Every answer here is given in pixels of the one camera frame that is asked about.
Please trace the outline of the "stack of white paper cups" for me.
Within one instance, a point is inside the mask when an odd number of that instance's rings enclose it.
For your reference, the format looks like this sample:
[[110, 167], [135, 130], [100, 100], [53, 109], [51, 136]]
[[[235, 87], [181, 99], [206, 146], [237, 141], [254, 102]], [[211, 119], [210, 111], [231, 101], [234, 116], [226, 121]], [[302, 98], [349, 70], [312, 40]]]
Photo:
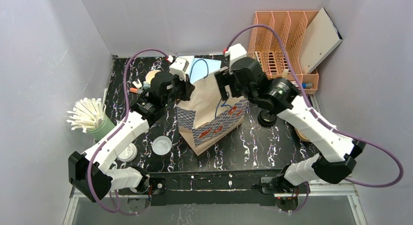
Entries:
[[151, 84], [151, 81], [153, 80], [153, 78], [155, 77], [155, 75], [156, 75], [158, 72], [162, 72], [162, 71], [161, 71], [161, 70], [152, 70], [152, 71], [149, 71], [149, 72], [146, 74], [146, 76], [145, 76], [146, 82], [147, 82], [148, 84]]

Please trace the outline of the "blue checkered paper bag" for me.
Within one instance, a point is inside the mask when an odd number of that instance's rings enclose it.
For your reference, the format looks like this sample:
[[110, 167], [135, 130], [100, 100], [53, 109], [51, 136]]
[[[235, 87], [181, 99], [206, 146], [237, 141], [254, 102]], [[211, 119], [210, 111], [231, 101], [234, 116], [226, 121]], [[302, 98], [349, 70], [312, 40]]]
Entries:
[[229, 96], [222, 101], [214, 73], [193, 85], [190, 101], [177, 104], [176, 117], [180, 135], [200, 155], [241, 125], [248, 100]]

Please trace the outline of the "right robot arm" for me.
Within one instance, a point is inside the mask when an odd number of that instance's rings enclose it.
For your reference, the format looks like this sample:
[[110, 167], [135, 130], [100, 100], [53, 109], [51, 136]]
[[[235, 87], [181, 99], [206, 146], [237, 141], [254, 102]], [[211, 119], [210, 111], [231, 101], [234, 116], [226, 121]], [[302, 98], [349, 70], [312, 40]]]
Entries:
[[225, 88], [229, 86], [233, 96], [243, 96], [269, 115], [287, 121], [320, 151], [312, 158], [284, 167], [270, 183], [262, 183], [262, 187], [289, 191], [316, 179], [337, 184], [352, 173], [356, 165], [355, 158], [362, 153], [366, 144], [327, 127], [325, 119], [316, 110], [307, 107], [306, 97], [288, 79], [267, 78], [259, 62], [250, 57], [240, 58], [231, 68], [224, 67], [214, 75], [224, 100], [228, 99]]

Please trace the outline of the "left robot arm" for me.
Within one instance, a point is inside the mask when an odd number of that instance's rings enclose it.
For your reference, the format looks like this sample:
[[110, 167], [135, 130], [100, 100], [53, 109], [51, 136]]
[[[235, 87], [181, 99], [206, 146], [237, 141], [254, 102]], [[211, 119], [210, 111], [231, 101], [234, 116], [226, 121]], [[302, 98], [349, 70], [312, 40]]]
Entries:
[[144, 170], [110, 167], [132, 141], [165, 115], [169, 104], [176, 100], [189, 101], [194, 89], [187, 73], [156, 73], [150, 87], [131, 105], [124, 120], [94, 146], [69, 156], [69, 183], [94, 203], [111, 191], [147, 184]]

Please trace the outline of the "white staple remover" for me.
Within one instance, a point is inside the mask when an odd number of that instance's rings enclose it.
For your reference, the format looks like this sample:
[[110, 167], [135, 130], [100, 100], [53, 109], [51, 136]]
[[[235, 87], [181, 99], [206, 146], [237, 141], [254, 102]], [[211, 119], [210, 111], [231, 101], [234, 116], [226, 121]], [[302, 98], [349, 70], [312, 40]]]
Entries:
[[143, 85], [142, 85], [142, 83], [141, 83], [141, 81], [138, 79], [138, 80], [135, 80], [135, 81], [133, 81], [132, 82], [132, 85], [136, 88], [136, 89], [142, 89], [142, 87], [143, 87]]

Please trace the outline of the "light blue envelope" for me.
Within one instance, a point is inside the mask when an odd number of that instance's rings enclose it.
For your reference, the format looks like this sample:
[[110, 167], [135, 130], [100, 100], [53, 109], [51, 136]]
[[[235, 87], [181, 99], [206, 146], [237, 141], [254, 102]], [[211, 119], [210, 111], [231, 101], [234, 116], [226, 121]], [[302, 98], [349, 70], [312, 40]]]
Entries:
[[189, 62], [187, 74], [190, 75], [190, 82], [192, 84], [221, 68], [221, 61], [219, 60], [199, 58], [195, 56], [180, 57]]

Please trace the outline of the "black cup lid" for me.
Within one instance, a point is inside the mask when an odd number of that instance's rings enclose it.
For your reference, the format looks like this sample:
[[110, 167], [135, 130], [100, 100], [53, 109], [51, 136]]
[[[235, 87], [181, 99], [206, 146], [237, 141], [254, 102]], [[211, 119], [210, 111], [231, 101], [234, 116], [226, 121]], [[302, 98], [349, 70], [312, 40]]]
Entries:
[[263, 127], [272, 127], [275, 125], [277, 116], [268, 110], [261, 110], [258, 114], [258, 123]]

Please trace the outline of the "clear plastic cup lid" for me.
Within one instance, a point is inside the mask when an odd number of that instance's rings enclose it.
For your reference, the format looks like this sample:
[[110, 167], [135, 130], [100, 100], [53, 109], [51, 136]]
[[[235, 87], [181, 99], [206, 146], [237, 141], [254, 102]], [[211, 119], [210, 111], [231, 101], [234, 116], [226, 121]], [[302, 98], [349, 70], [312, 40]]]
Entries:
[[167, 136], [159, 136], [152, 143], [152, 150], [157, 155], [165, 155], [170, 152], [172, 141]]

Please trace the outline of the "peach desk file organizer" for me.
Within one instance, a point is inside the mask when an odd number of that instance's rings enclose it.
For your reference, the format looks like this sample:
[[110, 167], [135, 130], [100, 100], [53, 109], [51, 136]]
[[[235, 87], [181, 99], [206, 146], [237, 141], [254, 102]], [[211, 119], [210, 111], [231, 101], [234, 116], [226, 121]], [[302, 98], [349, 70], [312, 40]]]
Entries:
[[[316, 70], [305, 73], [304, 67], [299, 63], [299, 54], [306, 28], [317, 13], [318, 11], [257, 11], [253, 22], [271, 27], [280, 36], [297, 79], [309, 84], [304, 88], [306, 94], [317, 91], [319, 74]], [[295, 82], [277, 38], [266, 28], [251, 30], [247, 55], [259, 61], [268, 78], [282, 77], [283, 72], [287, 72], [287, 79]]]

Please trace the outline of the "green cup of straws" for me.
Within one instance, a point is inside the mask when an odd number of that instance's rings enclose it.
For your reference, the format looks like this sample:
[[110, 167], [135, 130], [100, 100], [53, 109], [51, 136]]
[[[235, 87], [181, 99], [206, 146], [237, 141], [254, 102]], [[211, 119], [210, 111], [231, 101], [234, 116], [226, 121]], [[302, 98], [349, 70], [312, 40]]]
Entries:
[[115, 124], [106, 115], [106, 106], [101, 98], [85, 97], [77, 101], [67, 113], [71, 130], [80, 129], [83, 133], [92, 135], [96, 141], [100, 141], [115, 128]]

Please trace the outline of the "white board binder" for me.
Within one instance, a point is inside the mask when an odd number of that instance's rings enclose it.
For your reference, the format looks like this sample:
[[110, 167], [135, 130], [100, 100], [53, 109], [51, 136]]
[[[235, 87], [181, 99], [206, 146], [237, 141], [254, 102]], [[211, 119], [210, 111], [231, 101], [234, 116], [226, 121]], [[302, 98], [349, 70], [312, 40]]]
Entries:
[[300, 48], [299, 63], [309, 74], [343, 41], [325, 8], [321, 8], [307, 26]]

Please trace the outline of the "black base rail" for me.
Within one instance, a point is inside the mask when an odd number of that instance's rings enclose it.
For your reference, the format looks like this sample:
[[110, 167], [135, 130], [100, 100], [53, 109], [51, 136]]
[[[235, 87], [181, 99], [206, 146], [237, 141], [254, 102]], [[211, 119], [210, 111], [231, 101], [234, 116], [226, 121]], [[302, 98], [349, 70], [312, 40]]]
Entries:
[[278, 169], [235, 171], [151, 172], [148, 189], [132, 192], [122, 189], [121, 195], [144, 198], [151, 193], [152, 206], [183, 204], [259, 204], [273, 206], [295, 192], [274, 181]]

